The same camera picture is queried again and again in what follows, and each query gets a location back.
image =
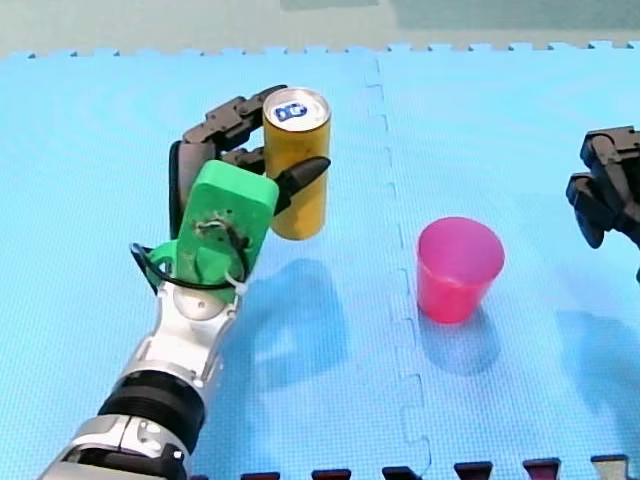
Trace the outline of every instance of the pink cup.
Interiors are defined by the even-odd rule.
[[[437,323],[468,320],[502,271],[504,249],[489,228],[448,217],[427,226],[418,240],[418,306]]]

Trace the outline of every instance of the floor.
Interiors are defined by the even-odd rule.
[[[471,43],[590,40],[625,44],[640,38],[638,0],[0,0],[0,55],[57,49],[78,53],[111,47],[121,52],[171,52],[225,47],[390,43]]]

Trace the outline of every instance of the zip tie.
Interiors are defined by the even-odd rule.
[[[247,287],[247,284],[237,281],[235,278],[233,278],[231,275],[229,275],[229,271],[224,272],[224,278],[226,278],[227,282],[229,282],[231,285],[233,285],[235,287],[236,294],[238,296],[241,297],[245,293],[247,293],[247,290],[249,289]]]

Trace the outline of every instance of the can lid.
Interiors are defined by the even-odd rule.
[[[269,95],[263,106],[267,120],[290,132],[305,132],[324,125],[331,116],[327,101],[308,88],[289,87]]]

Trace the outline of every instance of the blue foam mat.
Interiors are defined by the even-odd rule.
[[[127,245],[166,240],[170,143],[283,82],[334,110],[329,221],[308,242],[267,239],[197,473],[454,479],[455,463],[491,461],[514,479],[558,457],[563,478],[589,480],[592,455],[638,464],[637,252],[615,235],[591,251],[564,198],[584,133],[637,124],[630,46],[0,62],[0,478],[37,476],[153,325]],[[491,225],[508,259],[482,315],[442,330],[416,313],[413,245],[450,214]]]

